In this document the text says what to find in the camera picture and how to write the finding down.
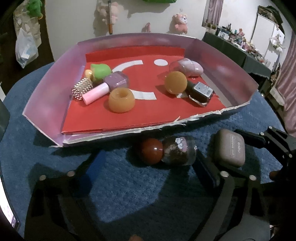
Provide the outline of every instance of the pink curtain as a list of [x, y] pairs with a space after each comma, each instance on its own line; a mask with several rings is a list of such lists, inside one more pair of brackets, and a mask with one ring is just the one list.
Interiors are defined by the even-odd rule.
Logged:
[[290, 135], [296, 137], [296, 35], [294, 32], [276, 89], [285, 100], [285, 128]]
[[221, 17], [223, 0], [210, 0], [209, 12], [207, 14], [208, 22], [218, 25]]

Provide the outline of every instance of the red paper surface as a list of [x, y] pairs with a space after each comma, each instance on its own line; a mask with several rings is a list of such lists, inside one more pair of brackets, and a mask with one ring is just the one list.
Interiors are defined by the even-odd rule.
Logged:
[[[189, 98], [176, 98], [164, 88], [164, 79], [169, 64], [184, 57], [184, 49], [162, 46], [122, 47], [86, 54], [87, 64], [107, 64], [111, 69], [119, 64], [142, 60], [143, 65], [135, 65], [123, 70], [130, 80], [130, 89], [154, 92], [157, 100], [136, 100], [135, 107], [126, 113], [113, 113], [108, 107], [106, 95], [86, 106], [83, 101], [73, 99], [65, 118], [62, 133], [93, 133], [154, 126], [192, 115], [221, 110], [225, 106], [214, 95], [207, 107], [200, 107]], [[164, 59], [167, 66], [157, 66], [154, 60]], [[198, 77], [192, 82], [206, 82]]]

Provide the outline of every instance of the green stuffed toy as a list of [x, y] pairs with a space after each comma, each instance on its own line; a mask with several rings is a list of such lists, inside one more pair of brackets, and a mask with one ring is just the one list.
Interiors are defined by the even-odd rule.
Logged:
[[29, 0], [27, 10], [31, 18], [37, 17], [39, 20], [43, 18], [41, 13], [42, 2], [41, 0]]

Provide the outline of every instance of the orange silicone cup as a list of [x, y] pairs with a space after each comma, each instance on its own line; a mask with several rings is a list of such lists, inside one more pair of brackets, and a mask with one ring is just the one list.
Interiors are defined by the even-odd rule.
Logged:
[[124, 113], [135, 106], [135, 97], [128, 88], [116, 88], [109, 95], [109, 108], [115, 113]]

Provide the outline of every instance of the plastic bag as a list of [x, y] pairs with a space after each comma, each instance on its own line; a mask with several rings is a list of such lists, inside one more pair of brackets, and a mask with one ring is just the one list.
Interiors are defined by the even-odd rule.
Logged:
[[32, 34], [22, 28], [15, 43], [15, 56], [22, 68], [38, 57], [38, 48]]

